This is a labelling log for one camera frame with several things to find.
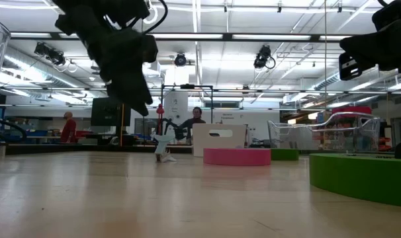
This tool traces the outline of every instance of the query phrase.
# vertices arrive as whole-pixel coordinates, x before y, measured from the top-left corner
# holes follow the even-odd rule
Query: green round platform
[[[299,150],[297,149],[271,149],[272,161],[298,161]]]
[[[344,196],[401,206],[401,159],[311,154],[310,184]]]

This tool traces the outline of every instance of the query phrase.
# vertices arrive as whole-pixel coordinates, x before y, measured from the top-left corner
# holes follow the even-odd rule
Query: floor
[[[52,153],[0,161],[0,237],[396,237],[401,208],[311,187],[308,160],[203,165],[175,155]]]

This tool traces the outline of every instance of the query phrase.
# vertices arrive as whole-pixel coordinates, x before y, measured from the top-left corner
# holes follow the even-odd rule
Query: red shirt
[[[62,129],[61,133],[61,143],[67,143],[68,138],[71,136],[70,143],[77,143],[77,140],[75,138],[75,128],[77,127],[77,124],[73,119],[69,119],[67,123],[65,124],[64,128]]]

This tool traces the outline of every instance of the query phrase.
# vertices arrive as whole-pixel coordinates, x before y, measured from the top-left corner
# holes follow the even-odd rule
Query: pink round platform
[[[270,149],[204,149],[203,163],[210,165],[264,166],[271,164]]]

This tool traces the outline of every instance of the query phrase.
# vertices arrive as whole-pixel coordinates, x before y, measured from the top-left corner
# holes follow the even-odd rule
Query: man
[[[180,126],[179,129],[187,128],[187,144],[191,145],[192,144],[192,135],[191,135],[191,129],[193,128],[193,124],[196,123],[206,123],[204,120],[201,119],[202,117],[202,109],[200,107],[195,107],[193,109],[193,118],[188,119],[187,121],[183,122]]]
[[[73,113],[66,112],[64,114],[64,119],[66,119],[67,122],[61,133],[61,143],[77,143],[77,139],[75,138],[75,128],[77,124],[75,120],[73,120]]]

